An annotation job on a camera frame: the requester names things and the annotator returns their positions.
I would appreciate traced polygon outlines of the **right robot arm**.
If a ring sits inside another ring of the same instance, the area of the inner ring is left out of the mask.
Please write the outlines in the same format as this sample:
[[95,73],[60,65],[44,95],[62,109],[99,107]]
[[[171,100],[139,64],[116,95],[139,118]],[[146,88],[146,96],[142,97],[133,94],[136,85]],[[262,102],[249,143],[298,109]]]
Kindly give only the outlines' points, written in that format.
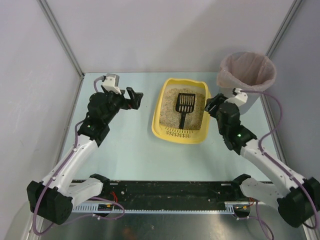
[[280,160],[273,157],[262,145],[262,140],[244,127],[240,121],[239,107],[247,101],[246,91],[227,98],[219,93],[206,101],[204,110],[217,121],[218,132],[226,147],[255,165],[271,180],[273,185],[259,183],[242,174],[234,183],[241,193],[278,210],[282,219],[291,227],[306,225],[314,217],[320,221],[320,183],[315,178],[305,178]]

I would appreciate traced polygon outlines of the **black litter scoop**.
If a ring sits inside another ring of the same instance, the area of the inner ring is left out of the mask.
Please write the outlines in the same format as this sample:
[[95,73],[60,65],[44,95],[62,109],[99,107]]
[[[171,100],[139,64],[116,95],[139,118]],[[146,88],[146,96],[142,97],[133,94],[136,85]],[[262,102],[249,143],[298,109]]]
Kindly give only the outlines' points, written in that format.
[[177,96],[175,111],[180,113],[179,129],[183,130],[185,126],[186,115],[194,111],[196,101],[195,93],[180,92]]

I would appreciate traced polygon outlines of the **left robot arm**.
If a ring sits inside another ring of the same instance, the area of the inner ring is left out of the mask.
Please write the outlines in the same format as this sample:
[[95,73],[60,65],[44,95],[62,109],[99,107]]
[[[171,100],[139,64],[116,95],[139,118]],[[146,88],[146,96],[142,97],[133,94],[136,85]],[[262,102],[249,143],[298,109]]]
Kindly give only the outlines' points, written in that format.
[[110,180],[92,174],[84,182],[72,187],[71,183],[89,156],[102,144],[110,131],[109,124],[120,110],[137,110],[144,96],[131,87],[120,93],[104,90],[90,96],[85,119],[75,125],[75,140],[69,152],[40,182],[27,186],[30,210],[56,225],[67,221],[74,207],[111,192]]

